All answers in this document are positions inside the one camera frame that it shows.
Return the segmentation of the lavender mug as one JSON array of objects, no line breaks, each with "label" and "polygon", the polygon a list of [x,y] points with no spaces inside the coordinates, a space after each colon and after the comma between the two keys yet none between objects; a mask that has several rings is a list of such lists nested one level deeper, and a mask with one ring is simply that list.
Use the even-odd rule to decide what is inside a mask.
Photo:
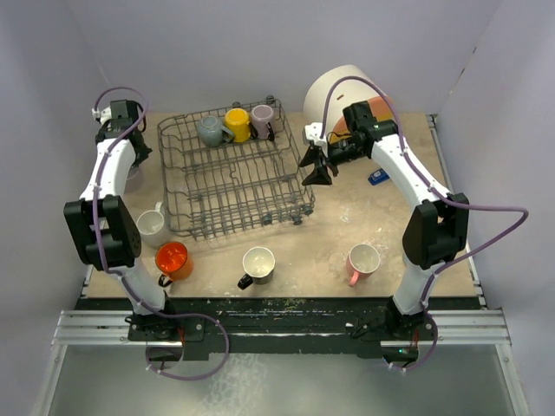
[{"label": "lavender mug", "polygon": [[125,194],[136,192],[139,190],[143,183],[143,172],[140,166],[134,166],[130,169],[126,185],[125,185]]}]

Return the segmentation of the purple mug black handle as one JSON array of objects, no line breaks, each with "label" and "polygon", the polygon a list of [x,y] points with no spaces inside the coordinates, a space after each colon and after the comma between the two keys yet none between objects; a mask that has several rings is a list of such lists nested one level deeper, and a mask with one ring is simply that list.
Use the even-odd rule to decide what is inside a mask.
[{"label": "purple mug black handle", "polygon": [[255,106],[250,113],[251,137],[274,141],[276,139],[275,112],[266,104]]}]

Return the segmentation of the yellow mug black handle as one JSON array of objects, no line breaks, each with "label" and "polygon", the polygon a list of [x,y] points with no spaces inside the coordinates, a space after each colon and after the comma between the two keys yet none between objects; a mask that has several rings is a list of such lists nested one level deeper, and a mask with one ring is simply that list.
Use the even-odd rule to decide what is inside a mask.
[{"label": "yellow mug black handle", "polygon": [[242,143],[251,137],[250,115],[243,108],[232,108],[225,114],[225,126],[233,133],[233,141]]}]

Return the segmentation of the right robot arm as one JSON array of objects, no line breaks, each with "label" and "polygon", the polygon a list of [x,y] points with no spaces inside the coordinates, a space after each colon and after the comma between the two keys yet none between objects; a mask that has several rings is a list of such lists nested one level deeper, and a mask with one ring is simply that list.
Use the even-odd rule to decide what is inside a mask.
[{"label": "right robot arm", "polygon": [[304,185],[331,185],[339,165],[367,157],[391,178],[412,211],[402,236],[405,271],[388,300],[384,327],[405,339],[428,321],[428,298],[442,267],[463,251],[467,242],[468,199],[451,193],[426,170],[408,146],[398,125],[379,121],[366,101],[343,110],[347,135],[331,144],[322,122],[304,127],[308,149],[299,166],[313,166]]}]

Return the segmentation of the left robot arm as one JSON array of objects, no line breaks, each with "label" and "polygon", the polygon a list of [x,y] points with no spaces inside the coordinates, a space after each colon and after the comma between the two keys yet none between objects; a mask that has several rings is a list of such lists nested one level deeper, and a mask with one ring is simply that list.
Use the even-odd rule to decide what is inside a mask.
[{"label": "left robot arm", "polygon": [[126,318],[131,332],[147,341],[168,340],[179,320],[140,259],[140,232],[122,199],[129,173],[152,152],[143,138],[144,108],[137,101],[111,101],[103,110],[95,107],[93,117],[100,123],[95,167],[82,195],[64,205],[66,224],[82,262],[124,290],[133,308]]}]

